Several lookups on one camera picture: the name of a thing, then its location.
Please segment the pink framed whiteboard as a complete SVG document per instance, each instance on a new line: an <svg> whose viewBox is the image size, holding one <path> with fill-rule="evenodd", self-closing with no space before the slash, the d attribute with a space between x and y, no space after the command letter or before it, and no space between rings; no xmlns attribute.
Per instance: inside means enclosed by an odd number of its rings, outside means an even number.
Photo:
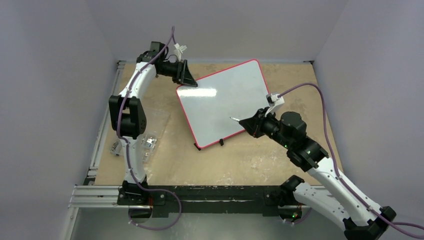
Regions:
<svg viewBox="0 0 424 240"><path fill-rule="evenodd" d="M269 89L260 63L251 59L199 78L198 87L179 86L176 95L194 142L208 146L244 131L236 121L267 107Z"/></svg>

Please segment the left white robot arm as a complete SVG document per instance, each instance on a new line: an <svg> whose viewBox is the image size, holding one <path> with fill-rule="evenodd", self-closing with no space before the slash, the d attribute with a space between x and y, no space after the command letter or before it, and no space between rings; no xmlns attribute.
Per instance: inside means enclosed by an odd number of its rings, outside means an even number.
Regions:
<svg viewBox="0 0 424 240"><path fill-rule="evenodd" d="M197 88L190 73L188 62L182 59L187 46L175 43L175 61L169 61L169 47L153 41L150 49L136 59L135 70L124 89L108 100L112 129L119 138L125 161L125 177L121 186L122 195L129 195L138 205L149 199L147 176L142 162L142 136L147 128L147 117L142 98L154 78L158 75L170 77L178 85Z"/></svg>

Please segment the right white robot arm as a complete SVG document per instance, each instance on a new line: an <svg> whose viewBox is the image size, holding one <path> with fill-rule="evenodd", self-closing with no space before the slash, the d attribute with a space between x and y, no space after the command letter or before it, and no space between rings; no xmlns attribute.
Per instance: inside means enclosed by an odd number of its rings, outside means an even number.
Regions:
<svg viewBox="0 0 424 240"><path fill-rule="evenodd" d="M260 108L238 123L250 136L267 136L284 147L289 160L328 191L325 194L293 175L280 186L282 205L297 201L310 206L342 229L348 240L377 240L396 217L391 207L371 200L340 172L325 149L307 136L307 124L299 113L287 111L276 119L267 108Z"/></svg>

